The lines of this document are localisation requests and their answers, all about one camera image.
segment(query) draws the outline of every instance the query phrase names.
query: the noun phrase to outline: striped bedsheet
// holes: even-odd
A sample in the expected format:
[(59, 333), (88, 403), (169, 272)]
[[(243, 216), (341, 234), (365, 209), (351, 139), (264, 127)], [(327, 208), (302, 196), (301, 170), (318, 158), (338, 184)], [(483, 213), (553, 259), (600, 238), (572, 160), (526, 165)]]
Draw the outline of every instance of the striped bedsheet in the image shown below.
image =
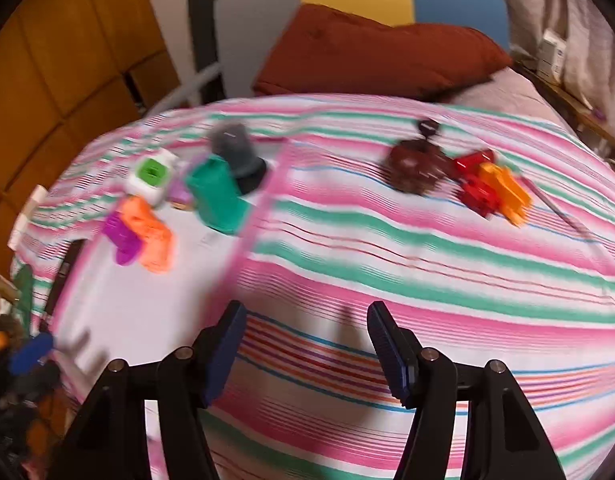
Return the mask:
[[(506, 362), (567, 477), (589, 478), (615, 441), (615, 176), (555, 124), (372, 96), (232, 100), (131, 124), (88, 146), (35, 214), (13, 267), (33, 265), (36, 307), (134, 158), (196, 146), (227, 118), (286, 142), (208, 305), (208, 322), (227, 298), (251, 312), (225, 393), (203, 414), (224, 478), (391, 478), (413, 415), (367, 336), (376, 299), (454, 361)], [(443, 125), (448, 155), (488, 146), (523, 175), (523, 227), (468, 210), (450, 181), (425, 197), (385, 185), (380, 163), (421, 118)], [(459, 402), (448, 478), (460, 476), (466, 415)]]

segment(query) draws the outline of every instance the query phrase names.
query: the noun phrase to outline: teal container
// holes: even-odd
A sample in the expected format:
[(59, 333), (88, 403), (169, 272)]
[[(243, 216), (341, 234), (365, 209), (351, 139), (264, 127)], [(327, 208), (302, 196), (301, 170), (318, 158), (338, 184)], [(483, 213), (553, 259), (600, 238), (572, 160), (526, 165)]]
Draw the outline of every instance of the teal container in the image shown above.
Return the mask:
[(204, 224), (227, 235), (238, 232), (250, 205), (239, 196), (223, 158), (210, 155), (187, 174), (185, 184), (196, 200), (196, 210)]

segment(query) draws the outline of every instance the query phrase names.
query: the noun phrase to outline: brown pillow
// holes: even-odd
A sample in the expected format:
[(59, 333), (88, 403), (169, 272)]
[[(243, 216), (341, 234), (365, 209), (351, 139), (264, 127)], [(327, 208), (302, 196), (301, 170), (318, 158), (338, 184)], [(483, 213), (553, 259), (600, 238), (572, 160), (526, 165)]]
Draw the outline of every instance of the brown pillow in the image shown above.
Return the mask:
[(509, 65), (510, 56), (473, 28), (390, 27), (303, 4), (252, 89), (257, 95), (330, 92), (426, 99), (485, 81)]

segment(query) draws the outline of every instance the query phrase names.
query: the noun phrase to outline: metal screw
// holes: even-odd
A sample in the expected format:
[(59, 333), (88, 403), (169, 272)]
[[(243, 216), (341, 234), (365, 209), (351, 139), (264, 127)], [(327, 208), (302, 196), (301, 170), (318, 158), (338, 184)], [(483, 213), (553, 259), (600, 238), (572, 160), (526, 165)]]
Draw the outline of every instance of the metal screw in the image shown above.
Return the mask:
[(490, 361), (490, 368), (498, 374), (502, 374), (507, 368), (505, 367), (505, 363), (499, 361), (498, 359), (494, 359)]
[(181, 348), (176, 349), (174, 355), (177, 359), (181, 359), (181, 361), (184, 361), (194, 355), (194, 350), (192, 350), (189, 346), (182, 346)]
[(424, 348), (421, 350), (421, 357), (426, 361), (436, 361), (439, 358), (439, 351), (436, 348)]
[(120, 372), (121, 370), (123, 370), (124, 366), (125, 361), (123, 359), (114, 359), (108, 364), (108, 370), (110, 370), (111, 372)]

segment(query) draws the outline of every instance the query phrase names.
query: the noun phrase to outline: red toy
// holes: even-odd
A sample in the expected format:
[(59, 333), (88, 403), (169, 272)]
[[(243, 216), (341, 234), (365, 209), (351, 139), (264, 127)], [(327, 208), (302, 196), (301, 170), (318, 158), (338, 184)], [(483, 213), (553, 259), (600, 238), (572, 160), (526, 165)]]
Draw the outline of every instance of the red toy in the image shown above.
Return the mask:
[(452, 161), (456, 172), (455, 180), (466, 178), (468, 175), (477, 175), (481, 164), (484, 162), (495, 164), (495, 159), (496, 156), (492, 150), (481, 150), (480, 152), (472, 152), (455, 158)]
[(476, 211), (483, 218), (489, 217), (499, 208), (499, 198), (495, 190), (484, 183), (478, 176), (469, 174), (461, 182), (459, 200)]

